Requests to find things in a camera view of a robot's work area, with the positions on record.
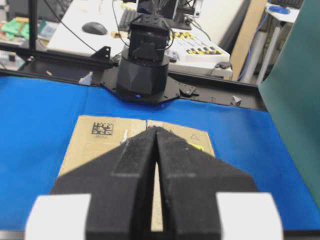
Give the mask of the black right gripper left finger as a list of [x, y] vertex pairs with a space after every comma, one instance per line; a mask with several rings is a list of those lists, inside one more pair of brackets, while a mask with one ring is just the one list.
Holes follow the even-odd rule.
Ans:
[[91, 195], [87, 240], [133, 240], [150, 227], [156, 133], [149, 128], [57, 178], [52, 195]]

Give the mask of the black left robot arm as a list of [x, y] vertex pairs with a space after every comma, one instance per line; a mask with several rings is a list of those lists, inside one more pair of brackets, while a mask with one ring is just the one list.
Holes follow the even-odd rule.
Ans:
[[169, 58], [165, 51], [170, 28], [163, 18], [139, 14], [129, 24], [129, 47], [121, 53], [116, 90], [132, 97], [151, 97], [165, 91]]

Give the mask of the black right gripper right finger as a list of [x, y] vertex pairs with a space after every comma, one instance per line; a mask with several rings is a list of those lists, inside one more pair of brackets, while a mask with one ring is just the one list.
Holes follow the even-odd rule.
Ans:
[[156, 129], [165, 226], [176, 240], [220, 240], [217, 192], [257, 192], [251, 175]]

